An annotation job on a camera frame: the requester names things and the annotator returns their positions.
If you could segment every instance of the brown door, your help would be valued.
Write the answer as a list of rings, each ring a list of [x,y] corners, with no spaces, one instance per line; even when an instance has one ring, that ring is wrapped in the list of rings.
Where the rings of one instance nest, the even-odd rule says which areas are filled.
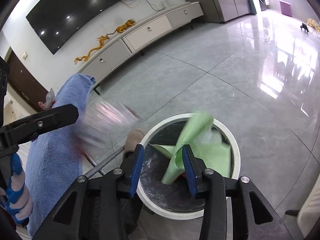
[[[18,57],[12,52],[8,64],[10,66],[9,84],[37,112],[42,111],[39,102],[45,102],[47,90],[31,75]]]

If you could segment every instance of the crumpled green paper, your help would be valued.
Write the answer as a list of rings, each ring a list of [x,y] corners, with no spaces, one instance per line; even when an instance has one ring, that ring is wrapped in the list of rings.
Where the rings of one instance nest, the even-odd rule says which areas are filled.
[[[186,123],[180,133],[177,144],[151,144],[164,156],[170,158],[162,183],[171,185],[184,172],[182,147],[189,144],[195,157],[204,160],[207,168],[212,168],[224,177],[230,177],[231,147],[225,143],[199,143],[195,140],[205,129],[211,127],[214,118],[208,113],[196,113]]]

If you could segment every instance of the black television screen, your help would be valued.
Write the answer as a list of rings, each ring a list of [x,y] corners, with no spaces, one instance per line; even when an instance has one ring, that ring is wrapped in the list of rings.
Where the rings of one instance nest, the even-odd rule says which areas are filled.
[[[40,0],[27,20],[55,54],[84,24],[121,0]]]

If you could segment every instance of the glove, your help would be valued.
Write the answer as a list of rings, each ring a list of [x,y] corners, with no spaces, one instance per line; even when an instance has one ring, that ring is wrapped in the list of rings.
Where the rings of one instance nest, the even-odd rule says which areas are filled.
[[[33,202],[25,185],[25,173],[22,168],[22,161],[17,153],[11,155],[10,165],[6,167],[3,164],[1,165],[1,172],[7,189],[4,191],[0,187],[0,195],[6,195],[7,201],[5,203],[0,201],[0,205],[13,217],[16,224],[21,225],[31,215]]]

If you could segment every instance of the dragon figurine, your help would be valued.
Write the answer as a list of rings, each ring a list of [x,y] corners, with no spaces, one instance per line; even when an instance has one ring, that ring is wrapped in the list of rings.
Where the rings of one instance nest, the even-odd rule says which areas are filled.
[[[136,21],[133,20],[133,19],[130,19],[130,20],[127,20],[127,22],[124,24],[124,25],[121,25],[119,26],[118,28],[116,28],[116,30],[113,32],[113,33],[109,33],[109,34],[106,34],[105,36],[100,36],[99,38],[97,38],[97,40],[99,41],[99,46],[98,47],[95,47],[93,49],[90,49],[89,52],[88,52],[88,55],[87,56],[82,56],[82,57],[76,57],[75,60],[74,60],[74,63],[77,64],[78,61],[88,61],[89,57],[90,57],[90,54],[95,51],[95,50],[99,50],[101,49],[103,46],[104,46],[104,42],[106,40],[109,40],[109,35],[113,35],[115,34],[116,32],[118,33],[123,33],[126,29],[128,29],[129,27],[133,26],[136,24]]]

